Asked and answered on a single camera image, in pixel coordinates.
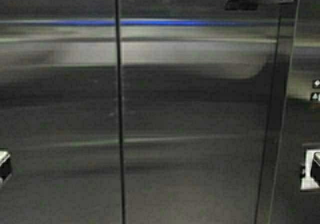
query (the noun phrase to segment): metal surface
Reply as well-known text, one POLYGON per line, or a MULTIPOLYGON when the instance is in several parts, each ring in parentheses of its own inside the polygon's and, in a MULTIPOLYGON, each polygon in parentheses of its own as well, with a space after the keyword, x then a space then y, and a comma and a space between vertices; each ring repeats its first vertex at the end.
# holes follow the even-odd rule
POLYGON ((295 3, 282 5, 280 10, 281 18, 278 26, 275 67, 272 75, 271 97, 267 115, 267 132, 263 150, 256 224, 268 223, 271 212, 288 70, 293 47, 296 6, 295 3))
POLYGON ((114 0, 105 1, 108 26, 97 25, 96 0, 1 0, 1 149, 14 168, 1 223, 121 223, 114 0))
POLYGON ((127 222, 255 223, 279 9, 121 1, 127 222))
POLYGON ((320 139, 319 104, 310 102, 313 80, 320 76, 320 0, 299 0, 295 41, 287 87, 282 141, 269 223, 319 223, 320 193, 300 191, 304 145, 320 139))

